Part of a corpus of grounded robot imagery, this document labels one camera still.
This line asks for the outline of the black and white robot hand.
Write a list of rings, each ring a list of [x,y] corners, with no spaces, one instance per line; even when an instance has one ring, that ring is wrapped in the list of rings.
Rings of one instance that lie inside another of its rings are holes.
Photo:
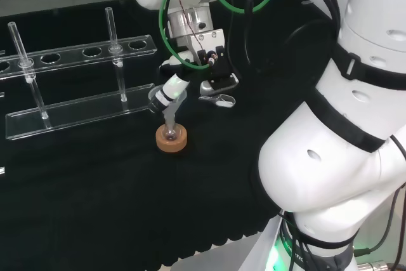
[[[177,54],[177,63],[167,60],[161,69],[172,72],[172,76],[150,98],[148,108],[154,114],[161,114],[174,104],[175,100],[184,93],[192,81],[200,81],[200,96],[217,96],[234,89],[239,79],[228,63],[226,49],[217,46],[214,50],[201,50],[198,57],[202,65],[190,62],[192,54],[184,52]]]

